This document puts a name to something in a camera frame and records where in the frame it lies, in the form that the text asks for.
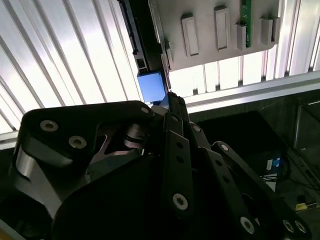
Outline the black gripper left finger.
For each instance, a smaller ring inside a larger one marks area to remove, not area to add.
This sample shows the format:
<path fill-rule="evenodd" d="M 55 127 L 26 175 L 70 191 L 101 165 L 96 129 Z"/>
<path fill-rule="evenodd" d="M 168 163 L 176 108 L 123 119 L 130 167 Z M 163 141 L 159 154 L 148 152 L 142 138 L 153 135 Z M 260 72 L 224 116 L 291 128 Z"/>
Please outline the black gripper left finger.
<path fill-rule="evenodd" d="M 170 92 L 153 107 L 134 100 L 26 113 L 12 163 L 16 187 L 54 219 L 75 192 L 139 157 L 159 156 L 167 131 L 184 136 L 178 98 Z"/>

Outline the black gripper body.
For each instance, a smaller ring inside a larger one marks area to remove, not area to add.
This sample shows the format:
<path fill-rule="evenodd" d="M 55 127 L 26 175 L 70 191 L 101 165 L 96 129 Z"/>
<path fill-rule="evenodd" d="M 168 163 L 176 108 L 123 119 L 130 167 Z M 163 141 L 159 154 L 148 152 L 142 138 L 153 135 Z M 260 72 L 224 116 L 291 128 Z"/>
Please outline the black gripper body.
<path fill-rule="evenodd" d="M 253 218 L 222 156 L 194 124 L 72 194 L 53 240 L 250 240 Z"/>

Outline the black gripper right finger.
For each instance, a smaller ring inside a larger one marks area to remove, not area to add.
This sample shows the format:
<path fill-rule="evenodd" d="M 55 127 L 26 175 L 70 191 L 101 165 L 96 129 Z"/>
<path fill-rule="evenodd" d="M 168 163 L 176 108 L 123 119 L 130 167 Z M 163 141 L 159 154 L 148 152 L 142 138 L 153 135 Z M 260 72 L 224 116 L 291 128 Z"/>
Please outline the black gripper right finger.
<path fill-rule="evenodd" d="M 177 99 L 196 170 L 200 240 L 309 240 L 307 224 L 226 143 L 210 144 Z"/>

